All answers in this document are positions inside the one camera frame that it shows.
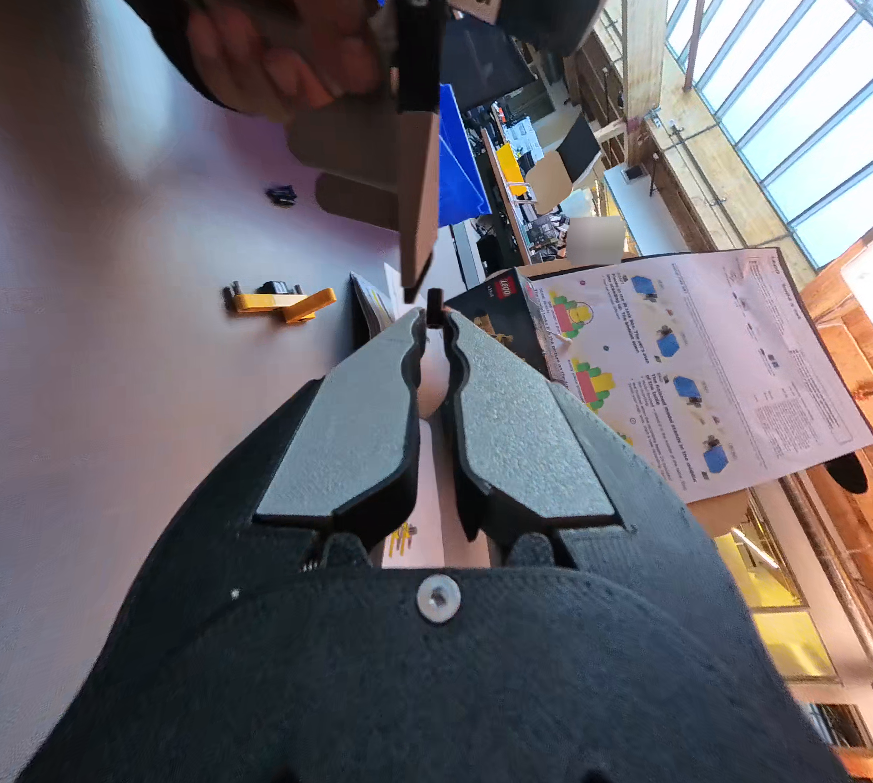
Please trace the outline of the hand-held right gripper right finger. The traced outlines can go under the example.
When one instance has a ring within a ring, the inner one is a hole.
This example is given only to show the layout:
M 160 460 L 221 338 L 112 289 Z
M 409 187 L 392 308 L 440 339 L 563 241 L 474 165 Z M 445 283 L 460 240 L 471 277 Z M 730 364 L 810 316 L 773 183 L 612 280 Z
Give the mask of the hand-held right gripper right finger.
M 442 316 L 449 362 L 442 430 L 464 536 L 509 549 L 524 534 L 618 524 L 559 396 L 562 388 L 457 311 Z

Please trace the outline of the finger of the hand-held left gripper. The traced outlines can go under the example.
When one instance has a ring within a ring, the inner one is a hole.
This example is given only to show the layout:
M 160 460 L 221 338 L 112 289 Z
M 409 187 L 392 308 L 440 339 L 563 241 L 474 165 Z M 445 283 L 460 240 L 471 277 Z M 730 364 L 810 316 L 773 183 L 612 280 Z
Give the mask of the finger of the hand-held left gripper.
M 289 152 L 321 175 L 315 200 L 325 212 L 399 231 L 397 112 L 392 98 L 342 98 L 286 124 Z
M 418 296 L 438 237 L 439 126 L 435 112 L 409 111 L 398 117 L 400 273 L 408 305 Z

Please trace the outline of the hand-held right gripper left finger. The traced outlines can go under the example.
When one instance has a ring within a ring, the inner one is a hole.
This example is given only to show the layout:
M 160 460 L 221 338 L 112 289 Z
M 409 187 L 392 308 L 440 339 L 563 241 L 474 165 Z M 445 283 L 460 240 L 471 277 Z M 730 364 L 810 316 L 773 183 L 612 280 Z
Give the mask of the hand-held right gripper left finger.
M 268 525 L 381 544 L 416 505 L 427 325 L 411 309 L 323 378 L 255 510 Z

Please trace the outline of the lego instruction booklet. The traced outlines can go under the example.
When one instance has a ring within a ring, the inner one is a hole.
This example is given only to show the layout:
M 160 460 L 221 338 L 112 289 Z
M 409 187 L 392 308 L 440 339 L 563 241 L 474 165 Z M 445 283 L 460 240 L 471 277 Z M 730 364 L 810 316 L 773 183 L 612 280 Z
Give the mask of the lego instruction booklet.
M 398 272 L 386 265 L 385 273 L 387 288 L 377 287 L 358 274 L 350 275 L 355 297 L 356 347 L 367 343 L 412 309 L 402 302 Z M 486 537 L 479 534 L 469 541 L 457 513 L 452 450 L 441 414 L 449 378 L 442 331 L 429 329 L 418 386 L 420 450 L 416 505 L 412 514 L 370 554 L 377 567 L 486 569 L 490 566 Z

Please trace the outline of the black lego set box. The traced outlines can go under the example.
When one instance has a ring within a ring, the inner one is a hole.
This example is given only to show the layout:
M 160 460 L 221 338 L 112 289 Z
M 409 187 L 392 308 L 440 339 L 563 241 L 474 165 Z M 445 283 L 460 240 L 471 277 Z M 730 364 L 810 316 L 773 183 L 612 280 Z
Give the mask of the black lego set box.
M 534 291 L 529 278 L 513 267 L 445 303 L 558 383 L 562 369 Z

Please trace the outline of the yellow lego assembly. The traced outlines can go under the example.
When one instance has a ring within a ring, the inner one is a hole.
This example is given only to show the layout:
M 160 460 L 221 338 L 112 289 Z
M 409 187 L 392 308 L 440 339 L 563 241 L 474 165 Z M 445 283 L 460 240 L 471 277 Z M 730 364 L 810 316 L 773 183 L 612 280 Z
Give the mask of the yellow lego assembly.
M 319 311 L 337 301 L 330 287 L 308 294 L 299 284 L 290 286 L 285 281 L 275 279 L 248 293 L 235 280 L 225 287 L 224 296 L 232 314 L 273 315 L 290 326 L 314 320 Z

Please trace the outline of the blue plastic bin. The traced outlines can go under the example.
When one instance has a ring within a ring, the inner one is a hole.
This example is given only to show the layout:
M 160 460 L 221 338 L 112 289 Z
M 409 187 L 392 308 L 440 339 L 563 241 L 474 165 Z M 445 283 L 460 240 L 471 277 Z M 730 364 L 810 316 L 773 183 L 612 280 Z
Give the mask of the blue plastic bin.
M 383 7 L 387 0 L 377 0 Z M 439 225 L 456 225 L 490 212 L 482 179 L 450 84 L 440 85 Z

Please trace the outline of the cluttered wooden desk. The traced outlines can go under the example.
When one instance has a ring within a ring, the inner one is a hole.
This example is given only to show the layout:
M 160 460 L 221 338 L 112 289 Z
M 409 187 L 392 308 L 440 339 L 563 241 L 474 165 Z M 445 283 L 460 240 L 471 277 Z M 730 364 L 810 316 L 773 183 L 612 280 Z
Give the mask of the cluttered wooden desk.
M 516 199 L 509 192 L 495 156 L 496 148 L 503 144 L 510 144 L 499 143 L 504 139 L 502 129 L 502 124 L 488 121 L 486 126 L 480 129 L 479 135 L 488 169 L 483 179 L 494 197 L 490 202 L 492 212 L 501 219 L 507 241 L 513 247 L 512 258 L 525 264 L 564 262 L 566 229 L 562 225 L 561 217 L 551 214 L 538 216 L 532 205 L 531 195 Z M 526 156 L 525 150 L 519 150 L 513 145 L 512 149 L 526 179 L 526 165 L 530 164 L 530 157 Z

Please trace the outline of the yellow box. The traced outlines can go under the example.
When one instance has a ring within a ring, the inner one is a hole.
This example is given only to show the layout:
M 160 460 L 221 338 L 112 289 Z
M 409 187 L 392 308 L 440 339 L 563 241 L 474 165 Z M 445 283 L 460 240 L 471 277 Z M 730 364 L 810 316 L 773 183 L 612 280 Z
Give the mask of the yellow box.
M 507 182 L 509 192 L 516 199 L 527 198 L 529 186 L 515 156 L 512 145 L 503 144 L 495 150 L 499 169 Z

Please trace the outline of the wooden ceiling beam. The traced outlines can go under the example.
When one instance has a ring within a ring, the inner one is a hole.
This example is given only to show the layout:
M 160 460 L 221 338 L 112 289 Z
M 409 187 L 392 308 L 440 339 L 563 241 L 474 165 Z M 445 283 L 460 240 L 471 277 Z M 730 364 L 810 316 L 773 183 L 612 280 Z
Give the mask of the wooden ceiling beam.
M 623 98 L 627 129 L 660 106 L 668 0 L 622 0 Z

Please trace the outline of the wooden chair with black back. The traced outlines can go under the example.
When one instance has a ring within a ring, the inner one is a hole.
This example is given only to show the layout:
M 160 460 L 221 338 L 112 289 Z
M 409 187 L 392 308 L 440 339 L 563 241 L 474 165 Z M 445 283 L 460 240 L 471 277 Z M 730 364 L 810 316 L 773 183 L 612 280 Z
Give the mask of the wooden chair with black back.
M 528 194 L 538 216 L 561 205 L 602 156 L 585 113 L 580 113 L 557 148 L 538 160 L 526 175 Z

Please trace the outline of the printed instruction poster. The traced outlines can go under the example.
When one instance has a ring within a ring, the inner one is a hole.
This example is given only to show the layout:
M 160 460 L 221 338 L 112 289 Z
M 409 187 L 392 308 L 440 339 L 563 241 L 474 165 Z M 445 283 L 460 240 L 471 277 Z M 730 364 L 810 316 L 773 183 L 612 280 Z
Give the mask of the printed instruction poster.
M 552 378 L 686 503 L 871 445 L 778 250 L 649 256 L 526 289 Z

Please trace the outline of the large grid window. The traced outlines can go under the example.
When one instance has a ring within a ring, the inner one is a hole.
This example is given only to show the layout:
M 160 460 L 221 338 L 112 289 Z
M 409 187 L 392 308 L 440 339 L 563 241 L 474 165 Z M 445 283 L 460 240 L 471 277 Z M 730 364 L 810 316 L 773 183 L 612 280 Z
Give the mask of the large grid window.
M 659 177 L 716 247 L 805 282 L 871 228 L 871 0 L 667 0 Z

